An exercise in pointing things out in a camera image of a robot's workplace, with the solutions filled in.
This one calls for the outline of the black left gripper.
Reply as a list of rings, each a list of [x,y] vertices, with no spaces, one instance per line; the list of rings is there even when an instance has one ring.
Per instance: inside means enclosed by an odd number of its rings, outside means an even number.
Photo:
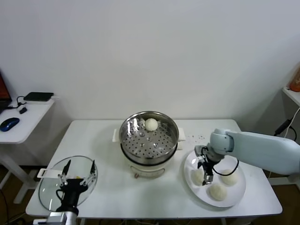
[[[67,179],[67,173],[71,164],[71,160],[64,166],[62,173],[58,175],[61,181],[60,189],[56,190],[56,196],[60,200],[60,207],[56,212],[79,212],[77,205],[80,194],[87,191],[87,185],[94,182],[96,178],[95,161],[92,161],[90,174],[84,179]]]

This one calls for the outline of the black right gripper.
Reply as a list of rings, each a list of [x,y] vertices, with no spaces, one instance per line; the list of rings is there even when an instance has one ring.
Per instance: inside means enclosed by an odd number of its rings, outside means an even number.
[[[199,169],[202,166],[203,166],[203,170],[204,170],[204,177],[203,177],[202,185],[203,186],[209,185],[213,182],[214,163],[208,159],[205,159],[204,161],[202,159],[200,159],[200,160],[198,160],[197,168]]]

